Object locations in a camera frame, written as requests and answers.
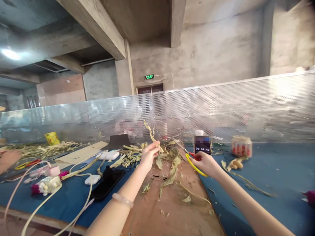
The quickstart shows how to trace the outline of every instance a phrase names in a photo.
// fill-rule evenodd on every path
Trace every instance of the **bracelet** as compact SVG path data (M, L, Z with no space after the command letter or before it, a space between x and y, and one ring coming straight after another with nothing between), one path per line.
M132 201L129 201L127 198L119 195L118 193L113 193L112 198L129 206L130 208L134 206L134 203Z

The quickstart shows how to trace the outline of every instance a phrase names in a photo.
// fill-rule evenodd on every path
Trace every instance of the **doorway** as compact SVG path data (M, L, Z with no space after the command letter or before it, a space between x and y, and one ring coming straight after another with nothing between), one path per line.
M138 94L151 93L151 90L152 92L164 91L163 84L138 88Z

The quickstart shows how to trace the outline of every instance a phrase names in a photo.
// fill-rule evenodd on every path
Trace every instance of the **person's hand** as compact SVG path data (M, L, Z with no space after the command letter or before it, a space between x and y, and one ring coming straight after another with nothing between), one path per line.
M21 158L19 150L0 150L0 165L13 165Z
M153 159L158 155L159 150L160 141L155 141L143 149L139 167L143 168L148 173L152 168Z
M208 176L218 179L219 175L224 172L212 156L204 152L197 152L196 156L201 157L201 161L196 161L190 157L191 162Z

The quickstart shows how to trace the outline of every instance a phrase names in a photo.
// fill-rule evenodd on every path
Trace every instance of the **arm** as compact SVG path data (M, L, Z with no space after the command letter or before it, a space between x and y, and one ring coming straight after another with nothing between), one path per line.
M193 164L220 183L258 236L294 235L239 186L212 156L204 152L198 152L196 156L201 156L202 160L198 162L191 158Z
M144 178L151 170L153 159L159 151L159 141L150 144L142 151L139 166L127 182L118 191L118 194L134 201ZM130 208L115 199L109 201L100 214L88 228L85 236L119 236L129 215Z

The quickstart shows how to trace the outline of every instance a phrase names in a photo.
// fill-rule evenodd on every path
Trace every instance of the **yellow scissors handle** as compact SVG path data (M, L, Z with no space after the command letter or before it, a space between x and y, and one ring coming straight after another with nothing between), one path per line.
M208 177L206 174L204 174L203 172L201 172L201 171L191 162L188 153L186 153L186 158L187 158L189 164L195 169L195 171L197 171L199 174L201 174L201 175L204 176L204 177Z
M24 169L24 168L26 167L26 165L29 164L29 163L31 163L31 162L25 162L25 163L23 163L23 164L21 164L21 165L15 167L14 169L15 169L15 170Z

